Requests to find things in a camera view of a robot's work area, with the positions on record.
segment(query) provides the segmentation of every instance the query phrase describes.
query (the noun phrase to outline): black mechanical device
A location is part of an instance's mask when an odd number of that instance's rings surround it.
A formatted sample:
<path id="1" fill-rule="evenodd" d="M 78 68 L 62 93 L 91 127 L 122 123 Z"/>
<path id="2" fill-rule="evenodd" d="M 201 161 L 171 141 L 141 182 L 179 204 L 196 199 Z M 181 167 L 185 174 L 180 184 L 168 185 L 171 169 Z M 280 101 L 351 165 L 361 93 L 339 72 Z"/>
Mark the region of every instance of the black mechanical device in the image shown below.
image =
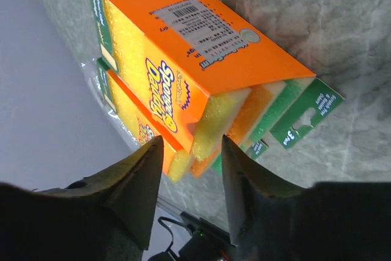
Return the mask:
<path id="1" fill-rule="evenodd" d="M 148 249 L 163 139 L 65 189 L 0 183 L 0 260 L 140 260 Z M 391 184 L 304 189 L 248 158 L 228 137 L 222 165 L 229 232 L 187 213 L 161 218 L 192 236 L 150 260 L 391 260 Z"/>

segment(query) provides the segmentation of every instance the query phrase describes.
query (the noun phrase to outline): gray marbled floor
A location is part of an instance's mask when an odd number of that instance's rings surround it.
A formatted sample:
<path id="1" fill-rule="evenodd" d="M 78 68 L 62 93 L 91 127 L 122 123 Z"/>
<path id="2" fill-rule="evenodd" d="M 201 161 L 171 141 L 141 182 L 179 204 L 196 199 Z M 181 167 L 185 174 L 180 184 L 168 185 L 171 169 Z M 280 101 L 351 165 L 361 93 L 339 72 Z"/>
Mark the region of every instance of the gray marbled floor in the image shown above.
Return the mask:
<path id="1" fill-rule="evenodd" d="M 300 185 L 391 179 L 391 0 L 223 0 L 346 97 L 293 149 L 260 163 Z M 78 62 L 99 55 L 89 0 L 41 0 Z M 161 194 L 223 227 L 221 178 L 208 172 Z"/>

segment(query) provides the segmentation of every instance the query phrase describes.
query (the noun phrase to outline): gray wall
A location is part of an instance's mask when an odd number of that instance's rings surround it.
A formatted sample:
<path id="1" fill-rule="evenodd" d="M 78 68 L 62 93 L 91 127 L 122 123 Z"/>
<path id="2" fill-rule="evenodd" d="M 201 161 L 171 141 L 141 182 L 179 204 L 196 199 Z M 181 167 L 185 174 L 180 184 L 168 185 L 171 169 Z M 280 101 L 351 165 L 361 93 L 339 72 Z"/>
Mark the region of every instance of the gray wall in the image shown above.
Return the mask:
<path id="1" fill-rule="evenodd" d="M 0 182 L 65 187 L 127 156 L 38 0 L 0 7 Z"/>

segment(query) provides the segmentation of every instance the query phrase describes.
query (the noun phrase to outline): circle on label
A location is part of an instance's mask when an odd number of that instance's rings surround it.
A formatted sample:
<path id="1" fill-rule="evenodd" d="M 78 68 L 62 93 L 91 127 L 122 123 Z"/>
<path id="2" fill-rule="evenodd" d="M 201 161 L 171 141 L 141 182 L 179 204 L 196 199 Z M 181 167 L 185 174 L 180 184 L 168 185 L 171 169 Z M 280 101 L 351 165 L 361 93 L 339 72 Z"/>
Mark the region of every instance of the circle on label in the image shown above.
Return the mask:
<path id="1" fill-rule="evenodd" d="M 250 29 L 240 30 L 240 35 L 244 40 L 251 43 L 258 43 L 261 40 L 261 37 L 256 32 Z"/>

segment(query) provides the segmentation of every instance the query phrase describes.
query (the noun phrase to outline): barcode sticker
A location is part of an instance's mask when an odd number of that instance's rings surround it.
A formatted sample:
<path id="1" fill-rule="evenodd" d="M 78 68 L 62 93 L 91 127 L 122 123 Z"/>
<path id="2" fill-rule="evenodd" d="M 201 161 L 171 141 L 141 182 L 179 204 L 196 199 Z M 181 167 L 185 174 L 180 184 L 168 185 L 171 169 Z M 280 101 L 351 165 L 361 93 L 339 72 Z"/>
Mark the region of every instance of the barcode sticker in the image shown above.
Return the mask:
<path id="1" fill-rule="evenodd" d="M 168 27 L 184 38 L 205 60 L 207 68 L 248 46 L 241 35 L 199 0 L 186 0 L 155 11 Z"/>

